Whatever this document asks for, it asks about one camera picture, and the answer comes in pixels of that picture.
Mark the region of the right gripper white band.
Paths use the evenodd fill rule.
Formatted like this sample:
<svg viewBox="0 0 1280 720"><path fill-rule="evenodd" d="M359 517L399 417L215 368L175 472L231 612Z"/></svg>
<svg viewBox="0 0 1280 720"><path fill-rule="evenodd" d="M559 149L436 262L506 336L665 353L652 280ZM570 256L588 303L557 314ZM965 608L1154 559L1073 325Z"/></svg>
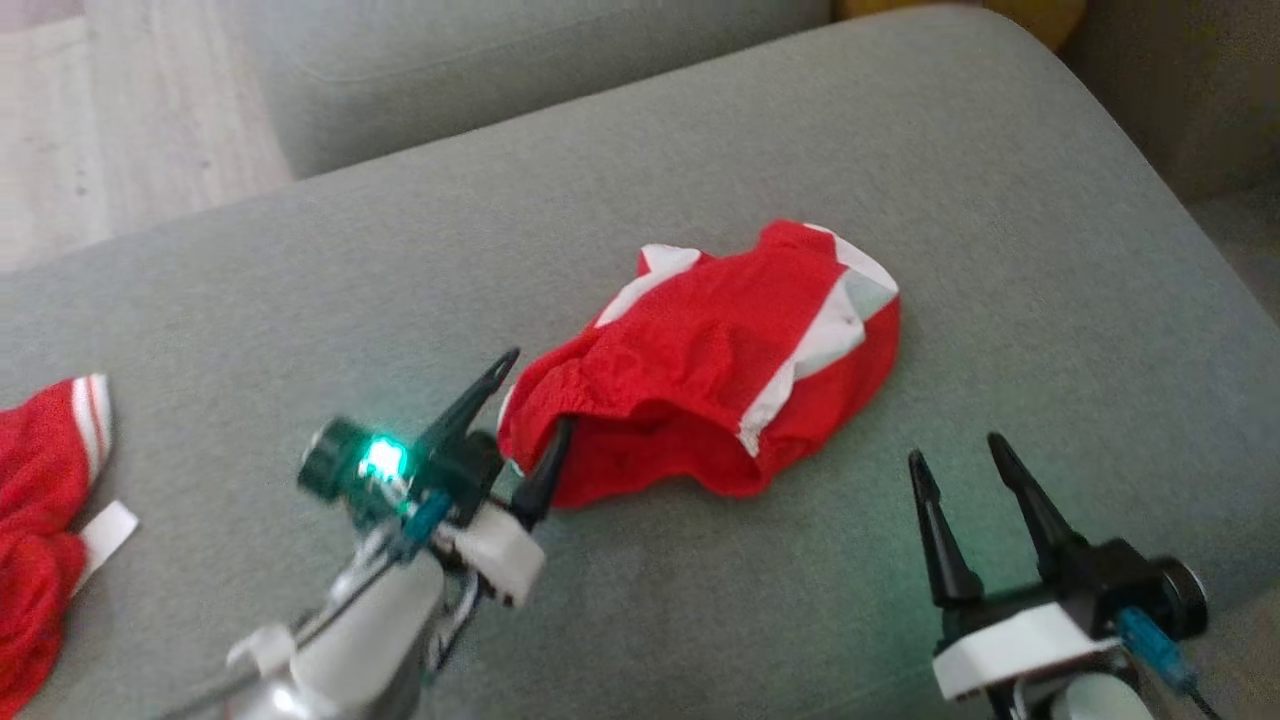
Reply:
<svg viewBox="0 0 1280 720"><path fill-rule="evenodd" d="M1010 688L1019 680L1110 667L1120 655L1116 616L1124 609L1162 602L1162 571L1156 559L1124 539L1088 546L1004 434L989 433L989 452L1018 501L1044 584L1030 601L1000 611L997 619L983 612L982 628L934 657L934 679L951 702ZM933 605L951 609L983 600L983 583L963 556L941 506L940 487L919 448L909 454L909 473Z"/></svg>

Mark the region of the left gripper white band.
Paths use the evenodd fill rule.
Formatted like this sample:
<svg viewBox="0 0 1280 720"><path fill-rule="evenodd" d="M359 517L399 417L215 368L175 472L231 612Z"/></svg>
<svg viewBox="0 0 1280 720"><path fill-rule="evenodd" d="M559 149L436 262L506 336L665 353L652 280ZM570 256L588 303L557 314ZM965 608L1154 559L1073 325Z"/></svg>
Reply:
<svg viewBox="0 0 1280 720"><path fill-rule="evenodd" d="M494 497L506 460L492 434L468 429L520 354L520 348L503 352L428 424L413 446L410 486L419 501L410 514L410 552L435 548L479 574L500 602L516 607L525 605L545 566L545 552L531 530L550 511L576 427L575 418L558 419L538 465L512 501Z"/></svg>

